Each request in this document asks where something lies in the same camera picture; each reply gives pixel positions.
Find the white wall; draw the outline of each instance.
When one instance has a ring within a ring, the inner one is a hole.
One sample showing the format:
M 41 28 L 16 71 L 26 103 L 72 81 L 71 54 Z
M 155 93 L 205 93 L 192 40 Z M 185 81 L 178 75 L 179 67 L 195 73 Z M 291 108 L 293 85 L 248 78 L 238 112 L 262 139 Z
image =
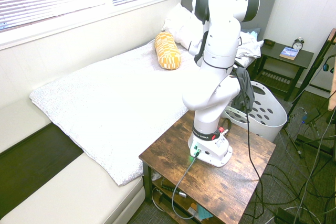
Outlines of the white wall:
M 304 50 L 319 53 L 333 28 L 336 28 L 336 0 L 276 0 L 264 38 L 291 46 L 298 37 L 305 40 Z M 266 68 L 276 72 L 288 72 L 292 75 L 295 68 L 269 62 Z M 306 75 L 303 72 L 299 82 Z M 317 86 L 331 87 L 332 74 L 321 72 L 314 82 Z
M 59 77 L 153 39 L 178 2 L 159 2 L 1 50 L 0 109 Z

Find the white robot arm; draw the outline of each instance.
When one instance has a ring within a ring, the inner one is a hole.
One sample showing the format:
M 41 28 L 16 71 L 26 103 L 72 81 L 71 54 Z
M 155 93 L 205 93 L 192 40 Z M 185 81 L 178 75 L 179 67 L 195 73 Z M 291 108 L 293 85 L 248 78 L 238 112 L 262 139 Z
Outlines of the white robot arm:
M 258 9 L 259 0 L 193 0 L 204 35 L 189 47 L 201 68 L 182 97 L 185 106 L 195 111 L 188 145 L 192 156 L 201 151 L 198 158 L 217 167 L 226 164 L 232 155 L 218 123 L 240 91 L 237 78 L 229 76 L 240 42 L 240 22 L 252 20 Z

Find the laundry basket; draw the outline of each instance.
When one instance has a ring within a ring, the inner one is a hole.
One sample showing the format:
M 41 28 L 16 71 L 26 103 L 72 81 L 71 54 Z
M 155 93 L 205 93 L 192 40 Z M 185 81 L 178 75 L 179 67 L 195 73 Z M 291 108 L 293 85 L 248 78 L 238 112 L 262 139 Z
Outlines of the laundry basket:
M 273 94 L 262 84 L 251 81 L 255 102 L 248 114 L 251 132 L 273 142 L 282 126 L 287 121 L 287 114 Z M 229 118 L 233 123 L 247 129 L 246 114 L 227 106 L 222 113 L 223 118 Z

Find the yellow pillow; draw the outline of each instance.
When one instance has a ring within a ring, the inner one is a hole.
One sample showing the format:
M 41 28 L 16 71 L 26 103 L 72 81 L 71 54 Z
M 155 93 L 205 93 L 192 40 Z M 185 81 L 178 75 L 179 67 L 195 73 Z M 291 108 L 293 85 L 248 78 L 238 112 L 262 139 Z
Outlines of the yellow pillow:
M 162 68 L 173 70 L 181 64 L 181 54 L 175 44 L 173 35 L 162 32 L 155 38 L 155 49 Z

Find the wooden tabletop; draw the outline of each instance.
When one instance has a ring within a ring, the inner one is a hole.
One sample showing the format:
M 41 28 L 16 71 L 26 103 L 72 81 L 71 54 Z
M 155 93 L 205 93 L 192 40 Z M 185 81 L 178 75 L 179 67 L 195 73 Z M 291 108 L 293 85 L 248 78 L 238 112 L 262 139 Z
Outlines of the wooden tabletop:
M 268 45 L 263 45 L 261 47 L 261 54 L 262 56 L 270 57 L 276 60 L 280 60 L 282 62 L 307 69 L 309 67 L 309 63 L 313 58 L 313 53 L 308 52 L 305 50 L 300 50 L 298 55 L 295 57 L 294 60 L 290 60 L 284 57 L 281 57 L 280 54 L 284 50 L 285 47 L 291 48 L 291 46 L 286 46 L 280 43 L 275 43 L 273 47 Z
M 193 160 L 187 144 L 193 120 L 194 112 L 188 111 L 139 157 L 175 185 Z M 233 124 L 226 138 L 233 148 L 229 162 L 217 168 L 198 159 L 179 188 L 222 222 L 237 224 L 259 180 L 249 160 L 247 131 Z M 260 175 L 274 149 L 275 144 L 250 133 L 251 156 Z

